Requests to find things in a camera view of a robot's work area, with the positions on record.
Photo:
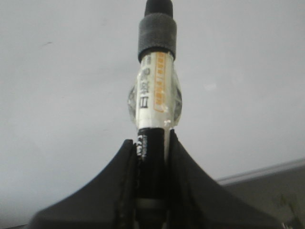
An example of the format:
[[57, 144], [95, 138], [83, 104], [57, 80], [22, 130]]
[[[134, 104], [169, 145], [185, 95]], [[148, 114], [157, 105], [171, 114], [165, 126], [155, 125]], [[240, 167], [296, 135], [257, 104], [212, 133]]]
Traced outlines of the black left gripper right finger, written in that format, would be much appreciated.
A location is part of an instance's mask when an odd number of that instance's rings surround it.
[[170, 133], [170, 229], [281, 229], [274, 217], [225, 190], [192, 159]]

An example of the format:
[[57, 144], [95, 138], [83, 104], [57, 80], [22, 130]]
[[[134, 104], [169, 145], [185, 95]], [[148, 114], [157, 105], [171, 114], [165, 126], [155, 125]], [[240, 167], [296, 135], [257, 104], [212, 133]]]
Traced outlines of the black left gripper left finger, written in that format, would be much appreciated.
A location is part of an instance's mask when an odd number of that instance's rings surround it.
[[111, 162], [87, 185], [38, 213], [30, 229], [132, 229], [136, 153], [124, 140]]

